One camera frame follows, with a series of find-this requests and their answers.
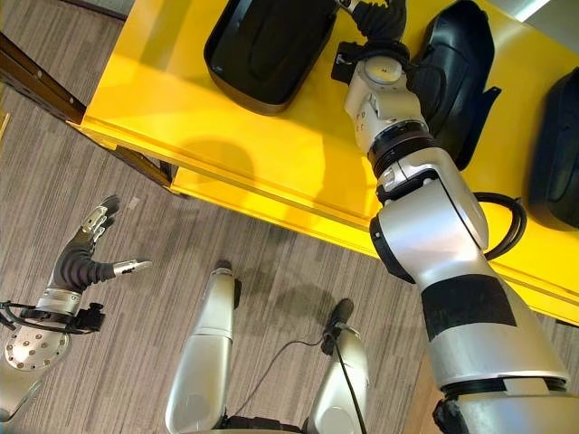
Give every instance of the yellow tabletop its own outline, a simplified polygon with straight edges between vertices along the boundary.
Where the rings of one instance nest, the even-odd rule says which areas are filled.
[[[295,101],[268,118],[235,105],[208,75],[203,48],[225,3],[137,0],[78,128],[104,147],[178,165],[175,192],[375,255],[367,227],[379,209],[376,180],[343,110],[347,87],[330,79],[339,42],[363,41],[351,18],[340,14]],[[450,3],[408,2],[404,42],[412,52]],[[478,3],[489,14],[497,51],[489,86],[503,93],[464,175],[473,191],[520,196],[545,95],[579,57]],[[485,211],[494,244],[510,215]],[[519,245],[493,266],[535,310],[579,324],[578,231],[531,221]]]

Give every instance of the black wire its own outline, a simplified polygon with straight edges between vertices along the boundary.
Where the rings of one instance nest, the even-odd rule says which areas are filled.
[[[496,259],[504,255],[517,245],[523,237],[527,228],[527,213],[519,201],[500,193],[475,193],[479,202],[494,203],[508,208],[513,218],[508,228],[507,234],[496,247],[485,253],[487,260]]]
[[[265,370],[265,373],[263,373],[263,375],[261,376],[260,380],[257,382],[257,384],[255,385],[255,387],[253,388],[252,392],[248,395],[247,399],[245,400],[245,402],[242,404],[242,406],[231,416],[229,416],[230,418],[232,418],[233,416],[238,416],[239,413],[242,412],[242,410],[245,408],[245,406],[247,406],[247,404],[250,403],[250,401],[252,400],[253,396],[255,395],[255,393],[257,393],[257,391],[260,389],[261,384],[263,383],[263,381],[265,380],[265,378],[268,376],[268,373],[270,373],[271,368],[273,367],[273,364],[275,363],[276,360],[278,360],[278,358],[281,356],[281,353],[284,352],[284,350],[286,350],[289,346],[293,345],[293,344],[303,344],[303,345],[307,345],[307,346],[318,346],[321,344],[323,338],[320,338],[319,341],[315,342],[315,343],[308,343],[305,341],[300,341],[300,340],[294,340],[294,341],[289,341],[287,342],[285,345],[283,345],[281,347],[281,349],[273,356],[273,359],[271,359],[270,364],[268,365],[268,368]]]
[[[356,398],[356,392],[354,392],[354,387],[350,382],[350,377],[348,377],[347,375],[346,365],[344,364],[344,360],[342,359],[342,354],[340,353],[340,347],[337,344],[337,339],[331,333],[327,334],[327,336],[329,336],[332,339],[332,341],[334,341],[337,359],[340,361],[340,366],[342,366],[342,372],[344,373],[344,377],[346,378],[347,388],[350,390],[350,394],[352,395],[352,401],[354,402],[354,408],[356,409],[356,416],[358,417],[358,422],[360,423],[360,430],[362,431],[362,434],[367,434],[367,431],[365,430],[364,416],[362,415],[362,411],[360,410],[358,399]]]
[[[17,323],[20,326],[36,328],[38,330],[44,330],[46,332],[66,333],[69,335],[90,335],[91,333],[93,333],[92,331],[84,332],[84,331],[76,329],[76,328],[51,327],[49,325],[31,323],[29,321],[26,321],[26,320],[16,316],[12,312],[12,310],[10,310],[10,307],[30,309],[30,308],[34,308],[34,306],[19,305],[17,303],[11,303],[10,300],[6,301],[5,303],[0,303],[0,309],[3,309],[6,312],[6,315],[12,320],[13,323]]]

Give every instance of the metal plate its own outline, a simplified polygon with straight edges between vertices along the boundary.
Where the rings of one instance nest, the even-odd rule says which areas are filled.
[[[67,349],[70,337],[23,326],[14,332],[5,347],[6,360],[21,371],[38,371],[57,362]]]

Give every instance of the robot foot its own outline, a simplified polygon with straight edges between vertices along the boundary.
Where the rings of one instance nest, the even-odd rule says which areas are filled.
[[[324,328],[324,341],[322,342],[322,353],[332,355],[334,353],[334,345],[342,329],[347,323],[347,320],[354,312],[354,302],[349,298],[340,300],[326,322]]]

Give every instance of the robotic hand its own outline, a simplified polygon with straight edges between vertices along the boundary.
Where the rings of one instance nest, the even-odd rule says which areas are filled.
[[[35,307],[10,301],[0,303],[3,326],[13,333],[0,355],[0,431],[12,424],[16,414],[40,388],[44,376],[66,355],[70,335],[100,330],[102,305],[81,309],[82,293],[90,286],[122,274],[140,271],[152,263],[133,259],[100,263],[92,259],[96,243],[113,224],[119,198],[111,196],[97,206],[59,255],[47,288]],[[11,307],[21,308],[19,316]]]
[[[403,26],[380,24],[405,16],[396,9],[404,0],[388,8],[339,3],[368,43],[342,43],[332,76],[349,84],[346,112],[377,178],[384,207],[370,224],[376,251],[422,294],[428,353],[445,395],[435,421],[445,433],[576,432],[569,374],[525,302],[488,264],[484,213],[406,87]]]

